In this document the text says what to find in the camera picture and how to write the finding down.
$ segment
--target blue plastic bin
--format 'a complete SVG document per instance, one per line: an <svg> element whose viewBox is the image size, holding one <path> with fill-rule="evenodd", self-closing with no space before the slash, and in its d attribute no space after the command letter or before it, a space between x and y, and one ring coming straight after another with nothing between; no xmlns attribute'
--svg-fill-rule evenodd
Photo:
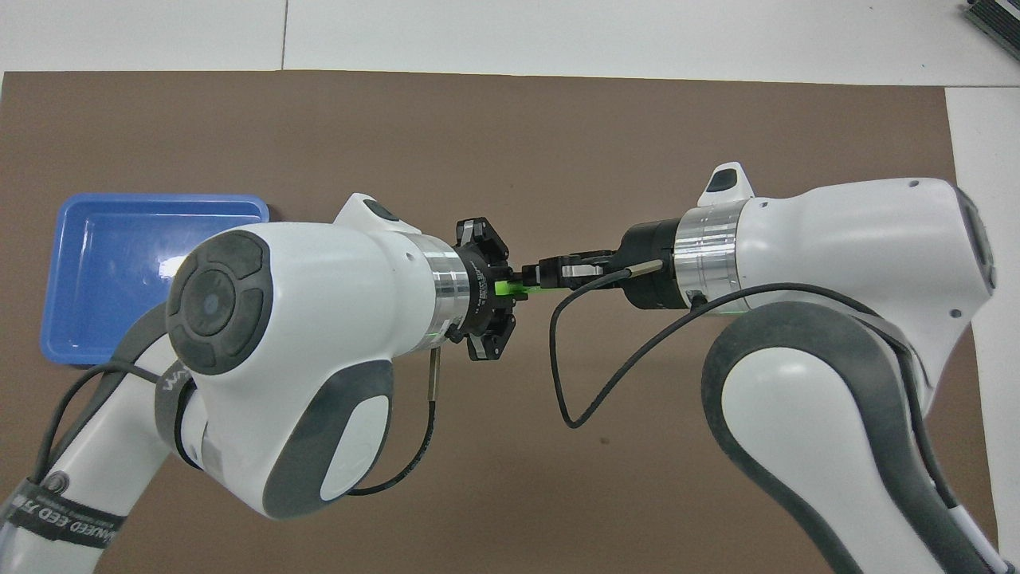
<svg viewBox="0 0 1020 574"><path fill-rule="evenodd" d="M83 193L60 207L40 347L54 363L110 359L128 329L166 300L196 245L269 220L253 195Z"/></svg>

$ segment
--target black button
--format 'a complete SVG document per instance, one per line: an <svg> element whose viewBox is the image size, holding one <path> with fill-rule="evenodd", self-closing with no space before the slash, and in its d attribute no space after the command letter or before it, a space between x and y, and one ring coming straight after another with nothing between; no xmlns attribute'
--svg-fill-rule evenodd
<svg viewBox="0 0 1020 574"><path fill-rule="evenodd" d="M177 325L170 331L170 342L177 358L188 367L209 369L216 365L212 346L192 341L183 326Z"/></svg>
<svg viewBox="0 0 1020 574"><path fill-rule="evenodd" d="M375 200L372 200L372 199L365 199L364 202L365 202L365 205L368 206L368 208L371 209L373 213L375 213L376 215L382 217L384 219L387 219L389 221L399 221L400 220L400 217L398 217L397 215L394 215L393 213L391 213L390 209L387 209L386 207L384 207L378 201L375 201Z"/></svg>
<svg viewBox="0 0 1020 574"><path fill-rule="evenodd" d="M181 311L181 292L196 268L198 268L198 261L195 259L195 255L185 257L181 266L177 267L173 282L170 284L170 296L166 299L166 315L176 315Z"/></svg>
<svg viewBox="0 0 1020 574"><path fill-rule="evenodd" d="M231 357L237 357L245 349L255 327L262 316L262 291L248 290L238 298L238 307L234 312L234 323L231 328L219 336L223 351Z"/></svg>
<svg viewBox="0 0 1020 574"><path fill-rule="evenodd" d="M736 185L736 169L730 167L729 169L722 169L713 173L712 180L708 182L708 187L705 191L709 193L714 191L726 191L734 185Z"/></svg>
<svg viewBox="0 0 1020 574"><path fill-rule="evenodd" d="M203 249L206 260L226 265L238 278L262 268L262 248L241 232L214 237Z"/></svg>
<svg viewBox="0 0 1020 574"><path fill-rule="evenodd" d="M185 323L198 335L220 332L234 314L234 281L225 272L203 270L185 284Z"/></svg>

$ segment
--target brown table surface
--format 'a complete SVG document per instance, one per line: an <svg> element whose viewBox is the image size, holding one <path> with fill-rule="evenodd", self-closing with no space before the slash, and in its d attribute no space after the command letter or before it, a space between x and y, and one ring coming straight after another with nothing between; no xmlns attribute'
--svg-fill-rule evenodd
<svg viewBox="0 0 1020 574"><path fill-rule="evenodd" d="M252 193L277 218L332 220L352 192L453 241L486 215L515 265L615 248L679 216L740 160L758 195L888 176L954 179L944 92L380 72L8 72L0 100L0 491L28 473L75 376L39 351L54 220L81 192ZM704 422L700 371L725 319L652 353L584 428L560 421L546 330L518 306L506 357L450 346L432 447L391 491L297 521L261 518L169 461L100 572L820 572L796 523ZM576 412L675 313L592 295L562 322ZM398 361L399 470L425 421L427 356ZM968 334L930 416L960 498L994 533Z"/></svg>

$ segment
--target green part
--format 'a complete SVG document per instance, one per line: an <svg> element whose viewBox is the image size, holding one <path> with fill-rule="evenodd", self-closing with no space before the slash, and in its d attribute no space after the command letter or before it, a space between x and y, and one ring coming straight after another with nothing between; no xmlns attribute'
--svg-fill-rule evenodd
<svg viewBox="0 0 1020 574"><path fill-rule="evenodd" d="M528 286L519 280L497 280L496 281L496 295L497 296L516 296L519 294L525 294L530 296L531 294L548 294L551 292L560 292L561 290L543 290L542 286Z"/></svg>

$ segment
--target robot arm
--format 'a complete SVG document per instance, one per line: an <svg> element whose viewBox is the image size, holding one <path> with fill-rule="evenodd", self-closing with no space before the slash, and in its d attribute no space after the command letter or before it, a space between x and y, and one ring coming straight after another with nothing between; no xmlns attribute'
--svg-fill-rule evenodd
<svg viewBox="0 0 1020 574"><path fill-rule="evenodd" d="M835 571L1013 571L953 497L923 424L953 347L994 289L963 192L904 178L760 198L728 163L682 217L630 227L616 251L545 259L522 283L594 286L649 259L661 270L609 285L639 309L692 313L635 353L585 417L692 319L743 314L706 359L709 427ZM553 372L558 385L555 354Z"/></svg>
<svg viewBox="0 0 1020 574"><path fill-rule="evenodd" d="M334 224L260 223L204 243L183 263L165 318L140 322L119 356L161 380L104 378L44 482L65 490L29 485L8 500L0 571L91 571L171 452L265 516L314 512L371 468L395 357L449 338L466 340L472 360L498 359L531 286L609 275L620 280L605 285L639 309L693 310L657 341L709 310L743 314L706 362L710 428L836 571L1011 568L925 452L935 382L994 286L976 209L951 185L886 179L766 199L730 163L698 207L634 225L617 250L514 273L483 218L457 237L448 246L355 195ZM823 290L769 286L779 280ZM43 517L47 497L63 508ZM86 530L102 543L65 534Z"/></svg>
<svg viewBox="0 0 1020 574"><path fill-rule="evenodd" d="M114 355L161 376L103 378L45 480L5 503L0 572L91 572L169 453L273 519L349 492L385 441L394 358L468 338L496 360L512 332L505 244L483 217L457 230L447 245L355 194L333 224L197 247Z"/></svg>

